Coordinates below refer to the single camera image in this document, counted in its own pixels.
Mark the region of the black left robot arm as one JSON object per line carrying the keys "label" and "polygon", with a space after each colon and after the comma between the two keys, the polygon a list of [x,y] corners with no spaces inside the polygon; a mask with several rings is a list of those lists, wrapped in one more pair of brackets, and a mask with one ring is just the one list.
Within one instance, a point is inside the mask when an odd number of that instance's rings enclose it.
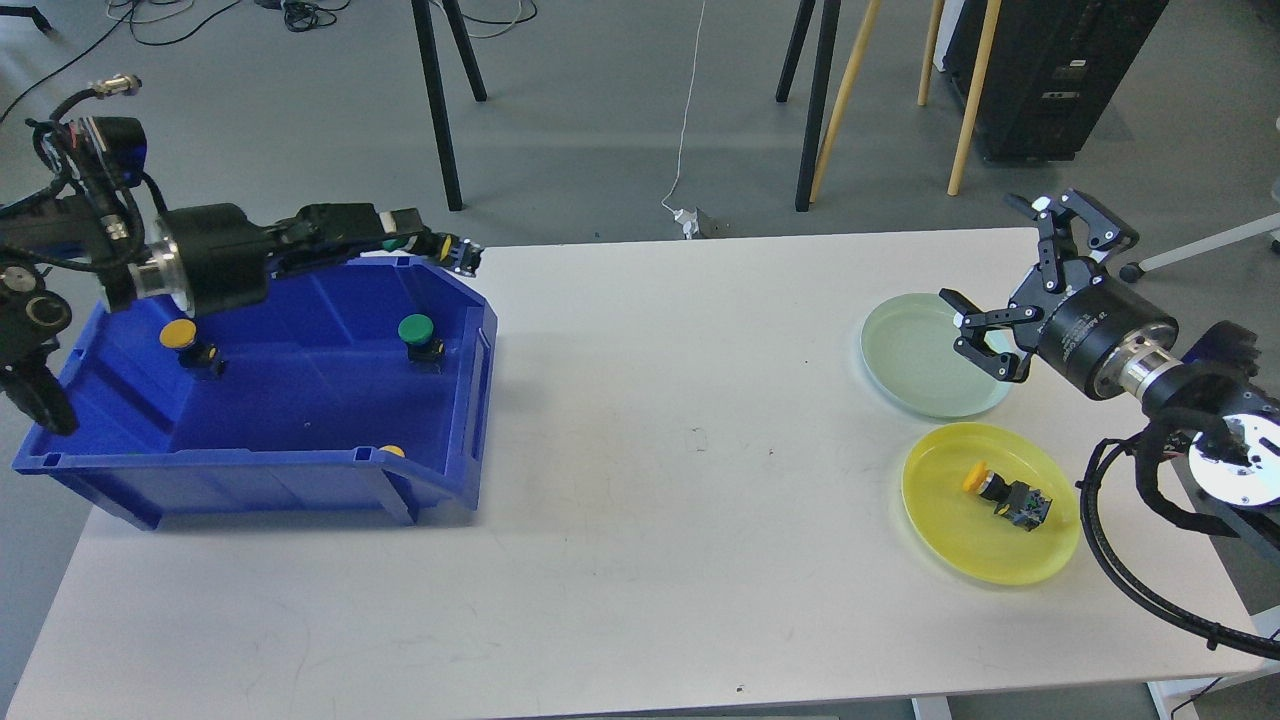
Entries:
{"label": "black left robot arm", "polygon": [[46,268],[93,277],[111,313],[168,296],[192,318],[261,304],[271,281],[371,251],[403,250],[461,275],[476,272],[479,246],[429,229],[412,208],[323,202],[266,225],[230,202],[169,208],[145,169],[147,140],[137,119],[69,118],[83,101],[140,88],[137,76],[118,74],[29,120],[51,178],[3,206],[3,392],[45,430],[69,436],[79,425],[49,369],[73,311],[49,288]]}

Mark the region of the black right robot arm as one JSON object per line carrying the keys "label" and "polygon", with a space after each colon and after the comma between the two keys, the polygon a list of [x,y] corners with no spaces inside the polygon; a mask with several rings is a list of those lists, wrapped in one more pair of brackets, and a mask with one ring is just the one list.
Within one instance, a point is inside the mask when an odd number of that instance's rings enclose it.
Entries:
{"label": "black right robot arm", "polygon": [[1105,474],[1128,455],[1137,493],[1158,516],[1277,561],[1277,400],[1254,383],[1256,334],[1220,322],[1172,355],[1175,318],[1105,266],[1138,241],[1128,223],[1073,188],[1005,200],[1036,225],[1036,263],[1002,309],[940,291],[955,311],[954,351],[1000,382],[1023,383],[1038,357],[1087,398],[1135,398],[1146,427],[1098,442],[1078,483],[1094,560],[1129,600],[1210,650],[1276,660],[1276,638],[1211,621],[1151,589],[1117,556],[1100,516]]}

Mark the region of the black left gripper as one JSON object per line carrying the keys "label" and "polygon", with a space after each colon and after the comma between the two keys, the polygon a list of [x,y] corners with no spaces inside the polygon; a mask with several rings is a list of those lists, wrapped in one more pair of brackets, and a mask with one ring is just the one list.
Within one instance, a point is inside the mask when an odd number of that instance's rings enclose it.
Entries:
{"label": "black left gripper", "polygon": [[384,240],[426,231],[413,208],[379,211],[370,202],[320,202],[294,218],[256,225],[230,202],[161,211],[150,242],[150,293],[169,295],[191,316],[262,302],[270,279],[338,266]]}

